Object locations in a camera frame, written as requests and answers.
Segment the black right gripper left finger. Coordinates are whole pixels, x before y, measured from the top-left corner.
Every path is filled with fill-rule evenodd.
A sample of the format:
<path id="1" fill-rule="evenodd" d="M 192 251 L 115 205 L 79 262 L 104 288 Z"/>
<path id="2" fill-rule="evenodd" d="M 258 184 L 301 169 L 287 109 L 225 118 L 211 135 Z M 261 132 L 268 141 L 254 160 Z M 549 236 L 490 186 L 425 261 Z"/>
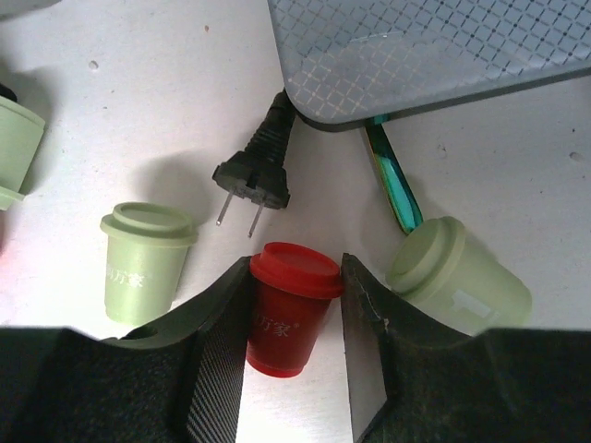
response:
<path id="1" fill-rule="evenodd" d="M 234 441 L 251 313 L 242 257 L 203 293 L 120 339 L 2 329 L 2 440 Z"/>

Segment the red coffee capsule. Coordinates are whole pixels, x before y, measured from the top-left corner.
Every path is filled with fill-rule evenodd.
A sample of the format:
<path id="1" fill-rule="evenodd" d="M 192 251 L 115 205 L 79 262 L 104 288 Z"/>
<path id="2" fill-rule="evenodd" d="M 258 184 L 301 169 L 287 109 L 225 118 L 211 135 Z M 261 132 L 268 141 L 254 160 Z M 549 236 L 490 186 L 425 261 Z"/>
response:
<path id="1" fill-rule="evenodd" d="M 278 378 L 299 375 L 308 363 L 332 300 L 344 293 L 340 266 L 308 247 L 271 242 L 253 256 L 256 306 L 247 361 Z"/>

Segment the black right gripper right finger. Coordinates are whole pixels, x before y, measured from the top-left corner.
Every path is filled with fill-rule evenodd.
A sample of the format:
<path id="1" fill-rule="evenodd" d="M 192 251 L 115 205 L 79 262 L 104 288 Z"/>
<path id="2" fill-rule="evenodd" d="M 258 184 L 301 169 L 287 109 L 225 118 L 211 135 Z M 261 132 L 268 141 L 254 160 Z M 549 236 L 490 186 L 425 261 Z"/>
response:
<path id="1" fill-rule="evenodd" d="M 590 335 L 465 335 L 342 259 L 344 349 L 356 442 L 586 442 Z"/>

